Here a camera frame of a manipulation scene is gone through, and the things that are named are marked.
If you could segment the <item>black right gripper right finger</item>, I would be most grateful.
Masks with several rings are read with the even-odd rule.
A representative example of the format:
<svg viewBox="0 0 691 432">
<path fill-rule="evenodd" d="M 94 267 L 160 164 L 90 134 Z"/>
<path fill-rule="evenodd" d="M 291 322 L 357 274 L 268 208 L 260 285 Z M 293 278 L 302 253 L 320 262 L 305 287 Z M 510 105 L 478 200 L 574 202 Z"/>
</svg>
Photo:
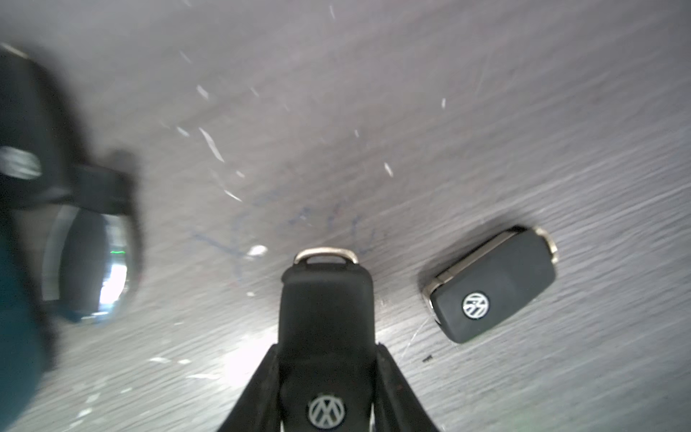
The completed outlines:
<svg viewBox="0 0 691 432">
<path fill-rule="evenodd" d="M 382 432 L 439 432 L 383 344 L 376 347 L 374 427 Z"/>
</svg>

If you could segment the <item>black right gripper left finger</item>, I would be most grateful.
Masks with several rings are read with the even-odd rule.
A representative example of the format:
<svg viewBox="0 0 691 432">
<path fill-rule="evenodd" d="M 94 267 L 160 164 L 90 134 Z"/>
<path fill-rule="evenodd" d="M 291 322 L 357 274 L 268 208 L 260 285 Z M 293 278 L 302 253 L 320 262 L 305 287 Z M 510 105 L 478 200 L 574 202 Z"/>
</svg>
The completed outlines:
<svg viewBox="0 0 691 432">
<path fill-rule="evenodd" d="M 277 345 L 271 345 L 219 432 L 279 432 L 280 364 Z"/>
</svg>

